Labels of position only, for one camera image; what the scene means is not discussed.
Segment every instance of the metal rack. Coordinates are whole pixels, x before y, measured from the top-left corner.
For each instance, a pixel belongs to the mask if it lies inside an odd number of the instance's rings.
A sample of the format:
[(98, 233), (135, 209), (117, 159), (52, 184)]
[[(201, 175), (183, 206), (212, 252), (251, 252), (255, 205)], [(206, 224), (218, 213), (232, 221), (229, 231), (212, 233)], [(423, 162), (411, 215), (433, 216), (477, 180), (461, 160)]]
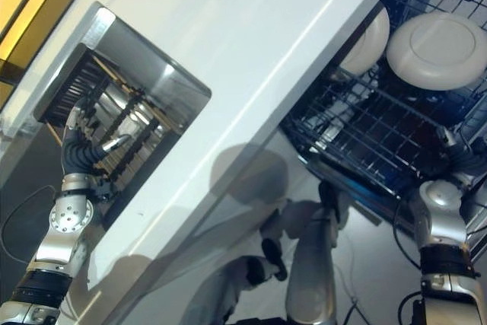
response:
[[(458, 13), (487, 31), (487, 0), (382, 0), (391, 31), (430, 11)], [(426, 91), (390, 70), (383, 57), (360, 78), (328, 66), (283, 120), (302, 156), (319, 155), (348, 175), (400, 198), (419, 180), (447, 167), (439, 126), (466, 142), (483, 135), (487, 74), (455, 91)]]

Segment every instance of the white bowl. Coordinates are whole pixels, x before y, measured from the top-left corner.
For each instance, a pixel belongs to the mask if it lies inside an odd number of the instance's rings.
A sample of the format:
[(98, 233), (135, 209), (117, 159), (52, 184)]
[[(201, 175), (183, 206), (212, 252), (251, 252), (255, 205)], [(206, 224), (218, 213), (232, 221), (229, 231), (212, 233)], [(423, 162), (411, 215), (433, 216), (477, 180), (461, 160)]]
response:
[(384, 52), (389, 29), (389, 15), (386, 8), (383, 8), (340, 63), (340, 67), (354, 75), (365, 73)]
[(482, 75), (487, 67), (487, 35), (465, 17), (435, 11), (399, 27), (386, 55), (392, 70), (405, 82), (447, 91)]

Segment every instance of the black cable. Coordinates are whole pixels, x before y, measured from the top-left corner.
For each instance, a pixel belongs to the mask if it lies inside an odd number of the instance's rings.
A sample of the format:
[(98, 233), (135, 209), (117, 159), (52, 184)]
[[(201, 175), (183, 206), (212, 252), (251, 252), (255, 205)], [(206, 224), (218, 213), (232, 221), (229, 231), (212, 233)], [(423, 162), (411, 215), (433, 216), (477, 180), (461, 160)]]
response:
[(54, 194), (56, 194), (56, 188), (54, 188), (53, 186), (51, 185), (47, 185), (47, 186), (42, 186), (40, 187), (38, 190), (35, 190), (33, 191), (29, 196), (27, 196), (22, 202), (20, 205), (18, 205), (12, 212), (10, 212), (10, 214), (7, 216), (7, 218), (5, 219), (5, 222), (2, 224), (2, 227), (0, 228), (0, 246), (2, 247), (4, 253), (12, 260), (15, 260), (16, 262), (19, 262), (19, 263), (23, 263), (23, 264), (29, 264), (29, 262), (27, 262), (26, 260), (23, 260), (21, 258), (17, 258), (14, 254), (11, 253), (11, 251), (6, 247), (5, 245), (5, 242), (4, 242), (4, 236), (5, 236), (5, 227), (7, 226), (7, 223), (10, 222), (11, 218), (18, 212), (18, 210), (20, 208), (22, 208), (24, 206), (25, 203), (29, 202), (30, 199), (32, 199), (33, 197), (35, 197), (37, 194), (39, 194), (40, 192), (42, 192), (43, 190), (45, 189), (51, 189), (52, 192), (53, 192), (53, 198), (54, 198)]
[(343, 321), (343, 325), (347, 325), (347, 323), (349, 323), (352, 312), (356, 308), (357, 308), (357, 301), (353, 301), (352, 306), (350, 306), (350, 308), (349, 308), (349, 312), (347, 312), (347, 315), (345, 316), (345, 320)]
[(487, 230), (487, 225), (486, 225), (486, 226), (482, 226), (481, 228), (477, 228), (477, 229), (476, 229), (476, 230), (474, 230), (474, 231), (467, 232), (466, 234), (467, 234), (467, 235), (473, 235), (473, 234), (477, 234), (478, 232), (480, 232), (480, 231), (484, 231), (484, 230)]
[[(473, 204), (476, 205), (476, 206), (478, 206), (478, 207), (482, 207), (483, 209), (487, 209), (487, 206), (486, 205), (483, 205), (482, 203), (474, 202)], [(481, 232), (481, 231), (484, 231), (484, 230), (487, 230), (487, 225), (486, 226), (482, 226), (481, 228), (477, 228), (474, 231), (467, 232), (466, 234), (467, 235), (473, 235), (473, 234), (477, 234), (478, 232)]]
[(482, 203), (474, 202), (473, 204), (476, 205), (476, 206), (478, 206), (478, 207), (482, 207), (483, 209), (487, 209), (487, 206), (486, 205), (483, 205)]
[(407, 303), (407, 301), (409, 301), (409, 299), (411, 299), (415, 296), (418, 296), (420, 294), (421, 294), (421, 291), (417, 291), (417, 292), (410, 293), (405, 298), (403, 298), (403, 300), (399, 304), (399, 307), (397, 308), (397, 321), (399, 322), (399, 325), (403, 325), (403, 308), (404, 308), (404, 305)]
[(367, 325), (372, 325), (369, 320), (367, 320), (367, 318), (365, 317), (365, 315), (362, 313), (362, 311), (360, 310), (360, 308), (357, 306), (355, 308), (358, 312), (358, 314), (360, 315), (360, 317), (362, 318), (362, 320), (367, 324)]
[(401, 203), (403, 201), (400, 200), (398, 203), (397, 203), (397, 206), (396, 206), (396, 211), (394, 212), (394, 220), (393, 220), (393, 235), (394, 235), (394, 240), (396, 241), (396, 244), (399, 248), (399, 250), (401, 250), (401, 253), (403, 253), (403, 255), (406, 257), (406, 259), (416, 268), (416, 269), (421, 269), (421, 267), (419, 266), (419, 264), (417, 264), (417, 262), (415, 262), (410, 256), (409, 254), (404, 250), (404, 247), (402, 246), (402, 244), (399, 242), (399, 237), (397, 236), (397, 224), (398, 224), (398, 221), (399, 221), (399, 211), (401, 209)]

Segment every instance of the blue wire rack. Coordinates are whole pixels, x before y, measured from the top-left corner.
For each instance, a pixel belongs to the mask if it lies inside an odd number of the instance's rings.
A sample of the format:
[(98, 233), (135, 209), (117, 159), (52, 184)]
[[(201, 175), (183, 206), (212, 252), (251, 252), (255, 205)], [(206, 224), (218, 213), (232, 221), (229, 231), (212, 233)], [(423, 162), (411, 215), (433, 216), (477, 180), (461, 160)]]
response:
[[(487, 0), (382, 0), (391, 33), (419, 14), (447, 11), (487, 31)], [(454, 91), (426, 91), (401, 81), (384, 57), (360, 78), (329, 65), (281, 127), (303, 156), (319, 155), (393, 196), (441, 174), (447, 161), (436, 130), (471, 143), (487, 121), (487, 74)]]

